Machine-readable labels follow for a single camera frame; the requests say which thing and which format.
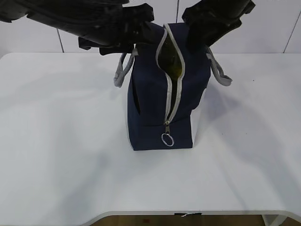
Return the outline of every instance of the black robotic arm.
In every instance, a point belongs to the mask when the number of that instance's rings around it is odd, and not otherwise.
[[[0,20],[11,23],[23,16],[79,36],[79,47],[98,47],[102,55],[131,53],[134,44],[151,44],[148,23],[154,20],[148,4],[123,7],[128,0],[0,0]],[[190,27],[187,47],[211,46],[241,25],[251,0],[202,0],[187,8],[183,20]]]

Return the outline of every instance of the gray zipper trim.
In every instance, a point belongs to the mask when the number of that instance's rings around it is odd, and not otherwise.
[[[177,42],[174,39],[174,35],[173,35],[173,33],[172,33],[169,25],[165,24],[164,26],[165,26],[165,28],[166,28],[169,36],[170,36],[171,41],[174,44],[175,49],[177,50],[177,52],[179,54],[179,57],[180,57],[180,60],[181,60],[181,64],[182,64],[182,74],[181,74],[180,78],[178,79],[178,84],[177,84],[177,88],[178,89],[177,89],[177,95],[176,95],[176,99],[175,99],[175,103],[174,103],[174,109],[173,109],[172,113],[170,114],[169,119],[167,118],[168,115],[165,118],[165,121],[171,122],[174,119],[174,117],[175,117],[175,115],[176,115],[176,113],[178,111],[178,108],[179,108],[179,105],[180,105],[180,101],[181,101],[181,96],[182,96],[182,81],[183,81],[183,78],[184,78],[184,75],[185,75],[185,61],[184,61],[184,57],[182,55],[182,52],[180,51],[180,48],[179,48]]]
[[[165,39],[167,38],[167,35],[168,35],[168,32],[166,29],[164,29],[164,35],[162,37],[162,40],[161,42],[159,43],[159,46],[157,48],[157,52],[156,52],[156,62],[157,62],[157,66],[158,68],[160,68],[159,66],[159,53],[160,53],[160,50],[162,49],[162,46],[165,42]],[[173,84],[171,82],[171,78],[168,76],[167,73],[165,73],[165,76],[166,76],[166,80],[167,80],[167,96],[166,96],[166,107],[165,107],[165,120],[167,119],[168,117],[168,114],[170,112],[170,108],[171,108],[171,96],[172,96],[172,88],[173,88]]]

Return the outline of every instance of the white bag side panel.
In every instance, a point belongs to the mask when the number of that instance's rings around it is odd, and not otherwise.
[[[198,133],[199,122],[200,122],[200,118],[201,118],[201,103],[205,96],[206,90],[207,89],[204,90],[201,101],[199,102],[197,108],[192,110],[191,115],[190,115],[191,138],[192,138],[193,145],[194,145],[194,141],[196,139],[197,133]]]

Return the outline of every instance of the zipper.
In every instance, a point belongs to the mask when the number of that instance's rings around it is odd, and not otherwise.
[[[167,38],[167,36],[169,35],[174,48],[176,49],[180,61],[181,61],[181,65],[182,65],[182,73],[180,75],[180,77],[177,80],[177,92],[176,92],[176,96],[175,96],[175,102],[174,105],[171,106],[171,102],[172,102],[172,91],[173,91],[173,84],[172,84],[172,80],[169,77],[169,75],[167,73],[165,73],[166,75],[166,80],[167,80],[167,96],[166,96],[166,110],[165,110],[165,119],[164,119],[164,125],[165,125],[165,133],[162,134],[161,138],[162,141],[165,145],[172,147],[174,146],[174,139],[171,136],[171,132],[170,132],[170,123],[172,122],[172,120],[174,119],[179,105],[180,105],[180,101],[181,101],[181,95],[182,95],[182,81],[185,75],[185,61],[184,61],[184,57],[180,51],[180,48],[178,46],[178,44],[176,43],[175,39],[174,39],[174,35],[169,27],[168,24],[164,25],[165,28],[165,32],[164,35],[162,37],[161,42],[159,43],[157,52],[156,52],[156,61],[157,61],[157,66],[161,69],[161,67],[159,66],[159,62],[158,62],[158,57],[160,54],[160,51],[162,49],[162,46]],[[171,144],[168,144],[165,140],[165,136],[169,137],[169,139],[171,140]]]

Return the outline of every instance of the wooden floor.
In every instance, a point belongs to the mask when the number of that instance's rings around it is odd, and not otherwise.
[[[112,216],[93,226],[264,226],[261,216]],[[287,219],[282,226],[301,226]]]

